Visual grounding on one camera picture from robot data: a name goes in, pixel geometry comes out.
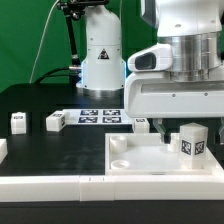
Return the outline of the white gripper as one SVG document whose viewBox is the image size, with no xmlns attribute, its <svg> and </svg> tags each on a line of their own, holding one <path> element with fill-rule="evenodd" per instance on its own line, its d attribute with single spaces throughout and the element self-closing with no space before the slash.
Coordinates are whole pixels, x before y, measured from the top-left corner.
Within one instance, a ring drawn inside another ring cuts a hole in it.
<svg viewBox="0 0 224 224">
<path fill-rule="evenodd" d="M 167 72 L 132 73 L 125 82 L 124 109 L 131 118 L 154 118 L 162 142 L 162 118 L 222 117 L 219 140 L 224 144 L 224 81 L 172 82 Z"/>
</svg>

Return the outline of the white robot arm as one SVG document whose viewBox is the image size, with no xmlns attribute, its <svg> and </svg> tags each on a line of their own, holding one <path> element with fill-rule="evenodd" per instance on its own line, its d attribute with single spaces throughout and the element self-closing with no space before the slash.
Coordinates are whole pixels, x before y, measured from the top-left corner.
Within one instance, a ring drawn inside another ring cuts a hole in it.
<svg viewBox="0 0 224 224">
<path fill-rule="evenodd" d="M 221 17 L 224 0 L 141 0 L 157 43 L 122 59 L 120 20 L 89 3 L 87 56 L 78 87 L 93 96 L 124 93 L 132 118 L 224 117 Z"/>
</svg>

